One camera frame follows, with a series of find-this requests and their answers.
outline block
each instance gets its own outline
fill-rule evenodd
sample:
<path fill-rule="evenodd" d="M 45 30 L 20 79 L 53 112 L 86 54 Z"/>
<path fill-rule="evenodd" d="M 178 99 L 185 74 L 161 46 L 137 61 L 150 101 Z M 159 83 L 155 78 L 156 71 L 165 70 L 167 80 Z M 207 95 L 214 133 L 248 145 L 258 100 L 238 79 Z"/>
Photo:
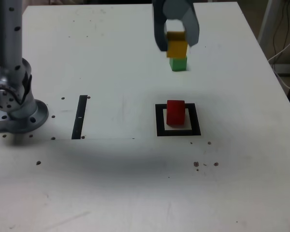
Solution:
<path fill-rule="evenodd" d="M 185 123 L 185 101 L 168 100 L 166 106 L 166 124 L 184 125 Z"/>
<path fill-rule="evenodd" d="M 167 32 L 168 39 L 168 58 L 184 59 L 187 54 L 188 42 L 185 38 L 184 31 L 169 31 Z"/>
<path fill-rule="evenodd" d="M 187 70 L 187 57 L 184 59 L 170 58 L 170 66 L 173 72 Z"/>

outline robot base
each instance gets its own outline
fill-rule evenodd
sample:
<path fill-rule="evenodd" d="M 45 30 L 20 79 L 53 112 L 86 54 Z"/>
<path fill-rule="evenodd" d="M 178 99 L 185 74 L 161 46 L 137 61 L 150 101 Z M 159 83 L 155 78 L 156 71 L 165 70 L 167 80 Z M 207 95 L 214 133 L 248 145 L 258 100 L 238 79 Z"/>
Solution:
<path fill-rule="evenodd" d="M 0 111 L 0 132 L 26 133 L 39 128 L 48 118 L 48 109 L 44 102 L 35 100 L 38 108 L 29 117 L 12 119 L 9 115 Z"/>

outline black strip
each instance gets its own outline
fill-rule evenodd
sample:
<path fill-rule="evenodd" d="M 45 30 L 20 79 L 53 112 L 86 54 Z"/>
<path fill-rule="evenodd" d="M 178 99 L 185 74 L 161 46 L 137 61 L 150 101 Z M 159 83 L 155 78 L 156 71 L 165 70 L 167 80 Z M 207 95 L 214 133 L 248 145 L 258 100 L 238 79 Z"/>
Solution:
<path fill-rule="evenodd" d="M 191 130 L 165 130 L 163 110 L 167 108 L 166 104 L 156 104 L 156 125 L 157 136 L 193 136 L 201 135 L 197 111 L 194 103 L 185 104 L 185 108 L 189 111 Z"/>
<path fill-rule="evenodd" d="M 81 139 L 86 103 L 87 103 L 87 95 L 80 95 L 74 121 L 72 139 Z"/>

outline black square outline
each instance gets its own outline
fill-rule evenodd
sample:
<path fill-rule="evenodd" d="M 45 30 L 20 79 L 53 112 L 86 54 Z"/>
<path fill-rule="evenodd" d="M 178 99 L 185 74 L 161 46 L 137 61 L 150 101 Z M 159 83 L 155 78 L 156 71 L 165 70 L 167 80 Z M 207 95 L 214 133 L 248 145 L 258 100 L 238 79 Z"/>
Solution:
<path fill-rule="evenodd" d="M 185 108 L 189 111 L 189 118 L 191 130 L 165 130 L 163 110 L 166 109 L 167 104 L 156 104 L 156 125 L 157 136 L 193 136 L 201 135 L 197 111 L 194 103 L 186 103 Z"/>

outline green block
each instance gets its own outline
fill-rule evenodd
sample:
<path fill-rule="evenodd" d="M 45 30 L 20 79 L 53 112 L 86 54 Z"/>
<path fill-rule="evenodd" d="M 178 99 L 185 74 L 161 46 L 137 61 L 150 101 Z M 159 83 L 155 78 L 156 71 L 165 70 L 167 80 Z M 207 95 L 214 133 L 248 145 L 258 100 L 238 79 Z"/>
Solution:
<path fill-rule="evenodd" d="M 184 59 L 170 58 L 170 66 L 173 72 L 186 71 L 187 57 Z"/>

